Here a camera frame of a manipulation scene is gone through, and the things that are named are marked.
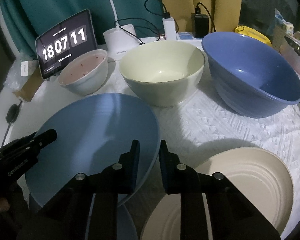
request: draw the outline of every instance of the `white tablecloth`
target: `white tablecloth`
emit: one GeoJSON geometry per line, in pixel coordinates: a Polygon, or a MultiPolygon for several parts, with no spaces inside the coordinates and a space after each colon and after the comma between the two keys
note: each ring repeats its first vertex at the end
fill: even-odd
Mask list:
{"type": "MultiPolygon", "coordinates": [[[[134,95],[126,85],[118,62],[109,63],[108,80],[96,92],[134,95]]],[[[24,103],[12,126],[9,141],[37,131],[55,112],[80,99],[58,85],[44,82],[33,100],[24,103]]],[[[170,152],[195,168],[207,158],[237,147],[261,147],[279,156],[288,166],[294,184],[294,203],[284,239],[300,220],[300,109],[288,106],[274,116],[252,119],[237,115],[218,96],[208,68],[204,69],[198,89],[184,102],[168,108],[152,107],[159,120],[161,138],[170,152]]],[[[25,192],[24,179],[19,183],[25,192]]],[[[158,161],[141,189],[126,203],[138,233],[164,195],[158,161]]]]}

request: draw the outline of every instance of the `silver bolt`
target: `silver bolt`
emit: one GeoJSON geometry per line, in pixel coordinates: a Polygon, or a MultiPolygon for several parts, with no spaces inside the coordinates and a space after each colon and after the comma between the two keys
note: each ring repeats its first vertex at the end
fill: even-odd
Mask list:
{"type": "Polygon", "coordinates": [[[213,176],[218,180],[221,180],[224,178],[224,176],[221,172],[216,172],[213,176]]]}
{"type": "Polygon", "coordinates": [[[75,179],[76,180],[83,180],[86,176],[83,174],[83,173],[78,173],[76,176],[75,176],[75,179]]]}
{"type": "Polygon", "coordinates": [[[177,165],[177,169],[180,171],[184,171],[187,168],[187,166],[183,163],[180,163],[177,165]]]}
{"type": "Polygon", "coordinates": [[[115,163],[112,165],[112,169],[114,170],[120,170],[122,168],[122,164],[120,163],[115,163]]]}

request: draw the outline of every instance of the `yellow package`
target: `yellow package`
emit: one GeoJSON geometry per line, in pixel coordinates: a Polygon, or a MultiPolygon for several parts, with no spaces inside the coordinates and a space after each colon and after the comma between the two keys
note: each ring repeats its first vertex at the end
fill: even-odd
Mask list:
{"type": "Polygon", "coordinates": [[[234,29],[234,32],[255,38],[256,40],[261,41],[272,48],[271,41],[266,36],[256,31],[255,29],[249,28],[247,26],[239,25],[234,29]]]}

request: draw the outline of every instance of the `teal curtain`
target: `teal curtain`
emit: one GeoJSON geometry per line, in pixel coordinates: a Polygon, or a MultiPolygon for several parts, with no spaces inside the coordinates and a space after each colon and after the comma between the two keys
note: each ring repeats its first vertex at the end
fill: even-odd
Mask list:
{"type": "MultiPolygon", "coordinates": [[[[162,29],[162,19],[150,14],[144,8],[145,0],[113,0],[118,18],[144,18],[162,29]]],[[[109,0],[1,0],[1,10],[10,35],[17,48],[24,53],[35,56],[35,39],[48,29],[66,18],[90,9],[98,44],[104,44],[103,33],[114,27],[114,15],[109,0]]],[[[149,2],[147,7],[162,13],[158,2],[149,2]]],[[[121,24],[147,26],[145,22],[129,20],[121,24]]],[[[144,29],[136,29],[140,37],[154,36],[144,29]]]]}

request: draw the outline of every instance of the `textured white cloth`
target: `textured white cloth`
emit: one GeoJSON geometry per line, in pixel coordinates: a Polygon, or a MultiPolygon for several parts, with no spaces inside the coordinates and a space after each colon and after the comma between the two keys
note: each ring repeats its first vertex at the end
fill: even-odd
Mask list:
{"type": "MultiPolygon", "coordinates": [[[[118,71],[118,63],[109,63],[110,77],[96,94],[117,92],[134,95],[118,71]]],[[[33,100],[25,103],[13,125],[10,141],[26,136],[58,110],[80,97],[61,88],[57,80],[44,82],[33,100]]],[[[288,106],[262,119],[236,114],[218,96],[208,68],[195,93],[177,106],[152,107],[159,120],[161,138],[170,152],[196,168],[209,157],[238,147],[261,147],[279,156],[288,166],[294,184],[294,203],[284,239],[300,220],[300,109],[288,106]]],[[[140,234],[147,217],[163,197],[158,161],[141,189],[127,201],[140,234]]]]}

